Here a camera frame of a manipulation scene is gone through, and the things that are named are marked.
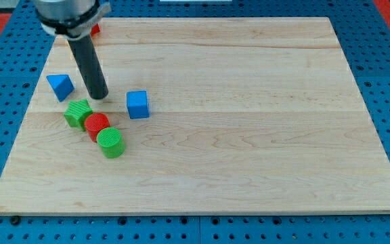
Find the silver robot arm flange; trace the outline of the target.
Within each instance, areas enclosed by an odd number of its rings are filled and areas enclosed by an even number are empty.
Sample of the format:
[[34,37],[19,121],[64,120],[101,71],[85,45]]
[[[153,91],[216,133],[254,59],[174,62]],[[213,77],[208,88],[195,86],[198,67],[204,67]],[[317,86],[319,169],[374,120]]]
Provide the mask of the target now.
[[109,2],[97,0],[33,0],[43,30],[75,41],[90,34],[91,29],[109,12]]

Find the red block behind arm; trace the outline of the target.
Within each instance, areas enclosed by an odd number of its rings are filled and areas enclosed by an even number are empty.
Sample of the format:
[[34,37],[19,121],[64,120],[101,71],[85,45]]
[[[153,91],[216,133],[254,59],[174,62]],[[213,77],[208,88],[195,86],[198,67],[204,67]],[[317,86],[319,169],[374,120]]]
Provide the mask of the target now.
[[98,34],[99,32],[100,32],[100,26],[99,24],[96,24],[91,29],[90,36],[93,37],[95,34]]

